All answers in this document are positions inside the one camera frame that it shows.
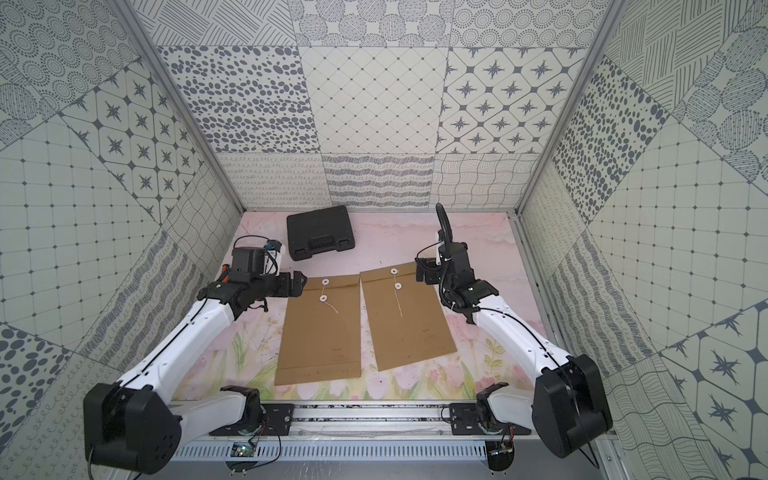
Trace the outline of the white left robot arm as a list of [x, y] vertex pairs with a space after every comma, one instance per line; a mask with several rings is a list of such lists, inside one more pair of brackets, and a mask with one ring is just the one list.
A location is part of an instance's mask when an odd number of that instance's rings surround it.
[[112, 384], [98, 383], [83, 400], [85, 459], [151, 475], [177, 449], [209, 433], [259, 434], [265, 411], [256, 388], [225, 386], [202, 400], [174, 404], [181, 381], [220, 333], [270, 298], [296, 298], [307, 278], [283, 272], [277, 240], [236, 246], [217, 280], [202, 288], [179, 324]]

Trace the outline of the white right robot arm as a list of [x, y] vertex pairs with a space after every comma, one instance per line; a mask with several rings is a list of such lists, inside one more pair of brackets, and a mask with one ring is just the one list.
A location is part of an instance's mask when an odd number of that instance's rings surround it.
[[440, 303], [489, 334], [533, 384], [529, 399], [497, 382], [476, 394], [482, 427], [533, 430], [559, 458], [589, 447], [613, 429], [600, 370], [588, 355], [574, 356], [522, 320], [490, 282], [475, 276], [464, 243], [440, 242], [435, 258], [416, 257], [416, 280], [437, 287]]

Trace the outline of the brown kraft file bag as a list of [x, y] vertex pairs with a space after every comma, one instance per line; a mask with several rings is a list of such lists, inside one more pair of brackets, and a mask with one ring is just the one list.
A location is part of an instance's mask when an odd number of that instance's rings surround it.
[[352, 379], [361, 370], [360, 277], [310, 278], [288, 300], [274, 384]]
[[457, 351], [436, 290], [416, 281], [414, 262], [364, 271], [360, 280], [378, 370]]

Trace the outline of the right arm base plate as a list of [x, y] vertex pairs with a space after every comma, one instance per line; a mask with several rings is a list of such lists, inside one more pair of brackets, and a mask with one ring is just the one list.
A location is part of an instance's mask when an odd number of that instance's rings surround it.
[[501, 435], [512, 431], [515, 435], [530, 435], [532, 431], [516, 424], [504, 424], [497, 420], [488, 407], [476, 402], [450, 403], [441, 418], [451, 427], [454, 436]]

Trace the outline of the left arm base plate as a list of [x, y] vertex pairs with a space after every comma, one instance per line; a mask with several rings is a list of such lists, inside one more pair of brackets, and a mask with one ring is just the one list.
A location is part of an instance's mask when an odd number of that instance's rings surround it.
[[290, 433], [295, 405], [290, 403], [261, 403], [247, 406], [242, 418], [209, 433], [212, 437], [258, 436], [266, 428], [266, 436], [287, 436]]

